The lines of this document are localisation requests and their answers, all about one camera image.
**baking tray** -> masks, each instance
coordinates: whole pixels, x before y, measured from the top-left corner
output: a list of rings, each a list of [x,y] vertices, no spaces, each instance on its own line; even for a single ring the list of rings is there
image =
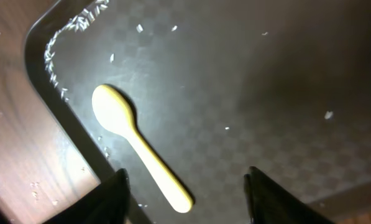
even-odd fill
[[[145,222],[249,222],[249,166],[331,216],[350,204],[337,195],[371,186],[371,2],[62,0],[31,28],[25,63],[96,175],[127,169]],[[132,101],[192,211],[176,213],[126,140],[98,124],[103,83]]]

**tray surface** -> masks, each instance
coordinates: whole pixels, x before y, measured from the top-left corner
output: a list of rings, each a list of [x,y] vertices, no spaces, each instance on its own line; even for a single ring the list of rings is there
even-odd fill
[[[153,222],[247,223],[249,166],[316,201],[371,181],[371,4],[342,2],[110,0],[86,30],[57,36],[57,97],[67,89]],[[103,83],[132,100],[195,196],[190,213],[172,210],[128,142],[99,125],[91,95]]]

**spoon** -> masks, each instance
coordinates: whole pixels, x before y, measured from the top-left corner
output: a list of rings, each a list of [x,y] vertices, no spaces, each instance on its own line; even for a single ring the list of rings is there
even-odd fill
[[[191,196],[138,132],[133,111],[123,96],[108,85],[100,85],[94,90],[92,104],[101,126],[128,140],[174,210],[189,212]]]

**checkered pattern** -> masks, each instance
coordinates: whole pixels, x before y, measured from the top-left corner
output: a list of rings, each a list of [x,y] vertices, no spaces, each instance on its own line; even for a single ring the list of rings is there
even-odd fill
[[[62,34],[55,44],[69,105],[101,152],[109,148],[111,165],[128,170],[153,222],[248,223],[242,178],[249,166],[306,203],[371,180],[371,91],[322,68],[304,36],[280,49],[275,31],[286,38],[294,27],[280,35],[267,23],[273,30],[261,36],[267,30],[254,20],[255,7],[111,0],[84,33]],[[141,132],[195,196],[190,213],[174,212],[126,140],[95,120],[91,94],[102,83],[129,95]]]

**plastic spoon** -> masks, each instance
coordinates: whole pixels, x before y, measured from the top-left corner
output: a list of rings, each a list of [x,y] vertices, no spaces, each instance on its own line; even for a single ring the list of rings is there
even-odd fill
[[[140,135],[123,96],[108,85],[100,85],[93,93],[92,104],[101,126],[128,140],[174,210],[189,212],[193,205],[191,196]]]

